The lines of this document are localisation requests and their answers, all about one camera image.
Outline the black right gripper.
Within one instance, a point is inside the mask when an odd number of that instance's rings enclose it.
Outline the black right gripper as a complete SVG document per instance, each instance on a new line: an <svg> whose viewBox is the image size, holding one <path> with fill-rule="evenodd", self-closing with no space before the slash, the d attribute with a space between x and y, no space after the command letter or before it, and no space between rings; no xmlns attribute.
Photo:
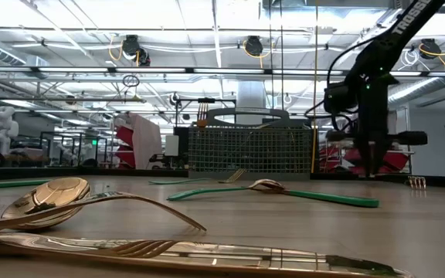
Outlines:
<svg viewBox="0 0 445 278"><path fill-rule="evenodd" d="M332 83L324 91L324 108L333 118L356 108L357 120L353 130L335 127L326 138L330 141L342 141L347 138L367 138L369 141L385 140L405 145L424 145L427 134L423 131L403 131L390 134L388 128L388 87L397 84L398 80L391 75L383 75L371 80L352 80L350 82ZM375 144L372 155L369 144L360 144L358 152L361 156L365 177L379 173L387 152L386 144Z"/></svg>

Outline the gold fork tines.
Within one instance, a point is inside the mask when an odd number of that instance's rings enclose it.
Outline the gold fork tines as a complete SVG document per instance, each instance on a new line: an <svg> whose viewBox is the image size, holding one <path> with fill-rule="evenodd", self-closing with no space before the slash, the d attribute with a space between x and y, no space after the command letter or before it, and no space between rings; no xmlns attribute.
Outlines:
<svg viewBox="0 0 445 278"><path fill-rule="evenodd" d="M426 190L426 179L423 176L409 176L407 185L414 190Z"/></svg>

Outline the gold spoon green handle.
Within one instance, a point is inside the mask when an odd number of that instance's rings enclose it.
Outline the gold spoon green handle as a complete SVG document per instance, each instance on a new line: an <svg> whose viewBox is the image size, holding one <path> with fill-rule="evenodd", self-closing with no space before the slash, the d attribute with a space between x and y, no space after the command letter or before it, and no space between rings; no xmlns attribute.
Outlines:
<svg viewBox="0 0 445 278"><path fill-rule="evenodd" d="M90 196L90 186L87 180L78 177L57 178L37 186L21 198L14 201L2 213L2 219L41 212L54 207L68 205ZM17 226L19 230L47 229L70 219L81 208L74 208L50 217L35 220Z"/></svg>
<svg viewBox="0 0 445 278"><path fill-rule="evenodd" d="M320 192L308 192L298 191L285 188L280 182L270 179L260 179L255 181L251 186L251 189L261 192L272 192L282 195L290 195L300 198L310 198L325 202L334 202L343 205L352 205L363 208L378 208L379 200L376 198L361 198L345 195L333 195Z"/></svg>

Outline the gold knife green handle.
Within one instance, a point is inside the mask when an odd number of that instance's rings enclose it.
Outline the gold knife green handle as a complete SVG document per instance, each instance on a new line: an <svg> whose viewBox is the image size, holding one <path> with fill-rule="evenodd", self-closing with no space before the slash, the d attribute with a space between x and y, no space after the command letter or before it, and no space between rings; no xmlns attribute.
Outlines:
<svg viewBox="0 0 445 278"><path fill-rule="evenodd" d="M43 180L23 180L23 181L0 181L0 188L12 188L31 185L41 185L49 182L50 179Z"/></svg>
<svg viewBox="0 0 445 278"><path fill-rule="evenodd" d="M415 278L408 271L366 259L296 249L167 239L67 239L0 232L0 253L167 270L301 278Z"/></svg>

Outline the green handled gold utensil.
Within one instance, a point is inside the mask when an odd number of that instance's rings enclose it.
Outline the green handled gold utensil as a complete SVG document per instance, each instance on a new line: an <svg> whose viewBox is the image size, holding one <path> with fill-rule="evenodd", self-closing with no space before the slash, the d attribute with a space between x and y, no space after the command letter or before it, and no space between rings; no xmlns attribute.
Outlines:
<svg viewBox="0 0 445 278"><path fill-rule="evenodd" d="M179 201L184 198L188 198L194 195L201 195L206 193L217 193L217 192L234 192L234 191L242 191L246 190L244 187L238 187L238 188L200 188L200 189L194 189L190 191L185 192L178 192L173 195L169 195L167 197L167 201Z"/></svg>

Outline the grey plastic silverware caddy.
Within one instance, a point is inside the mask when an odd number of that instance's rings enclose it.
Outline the grey plastic silverware caddy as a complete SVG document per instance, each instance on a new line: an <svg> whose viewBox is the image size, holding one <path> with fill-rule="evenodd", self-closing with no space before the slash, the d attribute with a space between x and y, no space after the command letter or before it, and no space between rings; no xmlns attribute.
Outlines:
<svg viewBox="0 0 445 278"><path fill-rule="evenodd" d="M237 114L263 117L261 124L238 124ZM189 128L189 177L200 174L310 174L313 129L285 110L218 108L208 111L206 127Z"/></svg>

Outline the red storage bin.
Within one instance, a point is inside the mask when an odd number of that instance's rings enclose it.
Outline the red storage bin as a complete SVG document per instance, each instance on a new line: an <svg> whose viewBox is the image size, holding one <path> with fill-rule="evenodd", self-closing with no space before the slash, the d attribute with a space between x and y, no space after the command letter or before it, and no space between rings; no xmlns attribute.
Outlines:
<svg viewBox="0 0 445 278"><path fill-rule="evenodd" d="M379 169L381 174L399 173L404 169L409 160L409 155L401 152L388 151L382 161Z"/></svg>
<svg viewBox="0 0 445 278"><path fill-rule="evenodd" d="M319 150L319 171L322 173L352 173L361 160L355 148L326 146Z"/></svg>
<svg viewBox="0 0 445 278"><path fill-rule="evenodd" d="M123 168L135 169L133 131L128 127L119 127L116 138L120 141L119 148L114 152L120 160L120 166Z"/></svg>

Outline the metal shelf rack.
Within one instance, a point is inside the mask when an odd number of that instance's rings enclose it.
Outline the metal shelf rack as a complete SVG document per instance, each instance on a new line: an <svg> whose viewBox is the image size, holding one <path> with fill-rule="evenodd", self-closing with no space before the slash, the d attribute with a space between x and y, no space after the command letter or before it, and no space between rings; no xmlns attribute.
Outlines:
<svg viewBox="0 0 445 278"><path fill-rule="evenodd" d="M389 132L395 133L395 134L401 133L404 131L409 131L410 130L409 109L407 107L401 107L400 109L398 109L396 111L391 111L389 113L389 117L388 117L388 127L389 127ZM355 145L352 140L345 139L343 141L338 141L338 142L329 141L325 137L326 132L327 132L326 130L320 130L320 134L319 134L318 170L317 170L317 172L319 172L319 173L322 173L319 171L319 150L322 147L338 146L338 147L343 147L343 148L348 148L348 147L355 148ZM408 160L406 166L404 167L403 170L401 170L401 172L399 172L402 174L409 174L411 172L411 156L414 154L414 152L412 151L412 148L409 145L401 145L399 143L393 143L388 151L401 152L401 153L409 155L409 160ZM364 172L364 168L362 165L362 161L359 161L356 164L355 170L352 172L352 174L363 175L364 173L365 172Z"/></svg>

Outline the white column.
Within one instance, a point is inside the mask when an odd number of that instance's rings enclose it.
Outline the white column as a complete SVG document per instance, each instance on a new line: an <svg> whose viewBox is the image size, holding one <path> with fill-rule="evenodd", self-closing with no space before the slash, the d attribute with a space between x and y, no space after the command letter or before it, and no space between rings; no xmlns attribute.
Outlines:
<svg viewBox="0 0 445 278"><path fill-rule="evenodd" d="M262 81L239 81L236 95L238 108L265 108L266 91ZM263 117L255 114L237 114L238 124L261 124Z"/></svg>

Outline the black metal bar stand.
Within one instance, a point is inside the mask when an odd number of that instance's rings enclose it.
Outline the black metal bar stand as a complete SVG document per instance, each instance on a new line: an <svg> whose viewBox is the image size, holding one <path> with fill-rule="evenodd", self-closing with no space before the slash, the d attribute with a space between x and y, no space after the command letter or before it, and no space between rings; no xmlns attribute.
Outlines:
<svg viewBox="0 0 445 278"><path fill-rule="evenodd" d="M180 125L179 117L182 115L185 108L187 108L191 103L197 103L198 105L201 102L206 102L209 105L212 103L222 103L225 105L226 103L232 103L233 105L236 105L236 100L224 100L224 99L215 99L215 98L209 98L209 97L202 97L202 98L179 98L178 101L181 103L180 107L175 107L175 124L174 127L178 127Z"/></svg>

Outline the black equipment cabinet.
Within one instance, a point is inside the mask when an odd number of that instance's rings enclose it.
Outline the black equipment cabinet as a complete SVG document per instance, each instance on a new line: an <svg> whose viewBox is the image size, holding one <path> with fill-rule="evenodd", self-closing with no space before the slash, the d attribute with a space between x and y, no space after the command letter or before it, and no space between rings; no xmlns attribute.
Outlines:
<svg viewBox="0 0 445 278"><path fill-rule="evenodd" d="M175 127L174 135L178 136L178 158L177 165L186 169L189 163L189 128Z"/></svg>

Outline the pink white panel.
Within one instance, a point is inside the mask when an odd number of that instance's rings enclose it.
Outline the pink white panel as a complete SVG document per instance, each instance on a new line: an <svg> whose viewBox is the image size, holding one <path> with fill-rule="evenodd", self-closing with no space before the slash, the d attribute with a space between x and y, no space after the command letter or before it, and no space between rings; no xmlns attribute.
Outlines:
<svg viewBox="0 0 445 278"><path fill-rule="evenodd" d="M149 159L162 152L160 127L140 114L130 114L130 120L135 168L146 169Z"/></svg>

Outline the long ceiling light strip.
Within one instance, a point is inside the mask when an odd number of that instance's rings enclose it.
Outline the long ceiling light strip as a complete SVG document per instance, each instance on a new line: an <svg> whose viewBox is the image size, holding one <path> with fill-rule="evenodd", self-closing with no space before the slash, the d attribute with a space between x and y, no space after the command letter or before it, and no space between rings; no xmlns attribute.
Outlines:
<svg viewBox="0 0 445 278"><path fill-rule="evenodd" d="M181 67L38 67L38 66L0 66L0 72L17 73L195 73L195 74L244 74L244 75L294 75L327 76L325 69L231 69L231 68L181 68ZM393 71L397 77L445 77L445 71Z"/></svg>

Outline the white robot figure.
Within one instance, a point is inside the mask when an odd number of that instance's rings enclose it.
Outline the white robot figure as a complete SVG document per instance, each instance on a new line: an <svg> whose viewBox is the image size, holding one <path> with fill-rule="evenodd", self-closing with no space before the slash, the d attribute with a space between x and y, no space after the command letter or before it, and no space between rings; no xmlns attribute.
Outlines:
<svg viewBox="0 0 445 278"><path fill-rule="evenodd" d="M14 113L14 107L0 107L0 152L3 155L9 154L11 139L19 135L19 123L12 118Z"/></svg>

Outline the black aluminium table frame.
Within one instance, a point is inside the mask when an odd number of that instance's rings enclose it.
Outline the black aluminium table frame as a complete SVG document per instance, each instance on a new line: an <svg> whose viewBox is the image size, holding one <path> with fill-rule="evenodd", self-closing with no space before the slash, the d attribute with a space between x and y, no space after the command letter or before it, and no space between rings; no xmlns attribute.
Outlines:
<svg viewBox="0 0 445 278"><path fill-rule="evenodd" d="M133 177L156 177L156 178L188 178L189 172L185 170L126 170L126 169L105 169L105 168L0 168L0 180L17 179L17 178L48 178L60 176L133 176ZM198 178L224 179L231 174L215 173L200 174ZM408 182L408 175L405 174L385 174L377 175L376 181L388 181L395 183ZM445 176L419 176L426 180L427 187L443 187L445 188ZM262 174L262 173L244 173L242 179L258 179L271 178L278 181L308 181L308 180L362 180L354 174Z"/></svg>

